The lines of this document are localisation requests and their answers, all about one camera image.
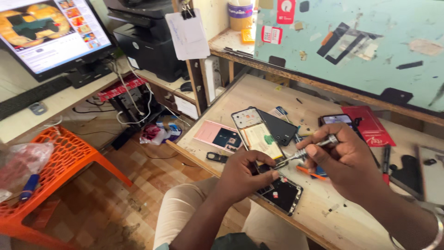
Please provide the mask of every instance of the printer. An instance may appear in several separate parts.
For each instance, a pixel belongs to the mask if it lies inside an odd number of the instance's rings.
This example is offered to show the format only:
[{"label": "printer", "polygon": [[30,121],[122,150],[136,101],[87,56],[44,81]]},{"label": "printer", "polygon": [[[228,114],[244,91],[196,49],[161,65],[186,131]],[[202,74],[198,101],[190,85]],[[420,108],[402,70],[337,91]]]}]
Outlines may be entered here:
[{"label": "printer", "polygon": [[171,0],[104,0],[108,16],[127,24],[115,29],[119,47],[139,69],[167,82],[188,77],[185,61],[178,60],[165,14],[173,13]]}]

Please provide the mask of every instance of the keyboard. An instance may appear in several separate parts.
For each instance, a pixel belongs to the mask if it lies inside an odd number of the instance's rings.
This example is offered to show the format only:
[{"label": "keyboard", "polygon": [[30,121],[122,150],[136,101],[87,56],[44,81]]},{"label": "keyboard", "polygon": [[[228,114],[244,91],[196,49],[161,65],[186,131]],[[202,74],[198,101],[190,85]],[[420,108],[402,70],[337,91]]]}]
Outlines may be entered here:
[{"label": "keyboard", "polygon": [[71,86],[66,77],[58,77],[13,98],[0,102],[0,121],[29,105],[39,102]]}]

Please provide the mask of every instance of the silver bangle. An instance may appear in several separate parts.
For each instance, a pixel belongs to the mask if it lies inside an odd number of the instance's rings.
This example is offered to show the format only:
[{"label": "silver bangle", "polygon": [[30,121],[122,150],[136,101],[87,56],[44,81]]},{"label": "silver bangle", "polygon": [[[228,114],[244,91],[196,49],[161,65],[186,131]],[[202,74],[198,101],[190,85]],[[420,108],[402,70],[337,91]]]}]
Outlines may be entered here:
[{"label": "silver bangle", "polygon": [[[440,243],[441,240],[443,239],[443,232],[444,232],[444,226],[443,223],[441,221],[441,218],[438,216],[437,213],[434,213],[436,220],[438,221],[438,233],[436,234],[436,238],[435,240],[426,248],[423,248],[422,250],[433,250],[435,249]],[[393,241],[393,237],[388,234],[388,237],[390,238],[390,241],[392,242],[393,246],[397,249],[397,250],[404,250],[403,248],[398,247],[395,242]]]}]

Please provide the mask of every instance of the human hand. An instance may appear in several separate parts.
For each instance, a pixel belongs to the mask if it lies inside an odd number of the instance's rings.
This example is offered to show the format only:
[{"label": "human hand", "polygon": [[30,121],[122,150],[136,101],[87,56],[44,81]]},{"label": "human hand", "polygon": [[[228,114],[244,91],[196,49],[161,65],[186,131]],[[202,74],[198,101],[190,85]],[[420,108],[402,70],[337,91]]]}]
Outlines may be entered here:
[{"label": "human hand", "polygon": [[279,172],[275,170],[253,176],[250,168],[256,160],[276,165],[270,156],[257,150],[241,149],[230,156],[213,192],[219,200],[231,206],[279,178]]},{"label": "human hand", "polygon": [[[326,150],[315,144],[329,134],[335,134],[339,141],[336,146],[326,146]],[[309,169],[321,166],[330,177],[333,187],[346,199],[360,204],[367,194],[387,188],[378,171],[367,144],[345,123],[322,126],[312,136],[296,144],[305,147],[309,158],[305,165]]]}]

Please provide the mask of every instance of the pants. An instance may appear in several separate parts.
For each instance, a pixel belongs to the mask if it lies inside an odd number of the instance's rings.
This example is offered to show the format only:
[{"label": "pants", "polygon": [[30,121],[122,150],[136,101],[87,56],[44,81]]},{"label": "pants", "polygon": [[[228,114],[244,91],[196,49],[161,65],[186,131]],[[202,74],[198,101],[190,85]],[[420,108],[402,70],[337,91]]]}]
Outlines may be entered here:
[{"label": "pants", "polygon": [[[167,191],[157,220],[154,249],[174,240],[196,209],[205,201],[217,181],[216,177],[212,177],[178,185]],[[270,250],[309,250],[307,238],[300,230],[255,202],[251,202],[251,210],[242,232],[257,245],[264,242]]]}]

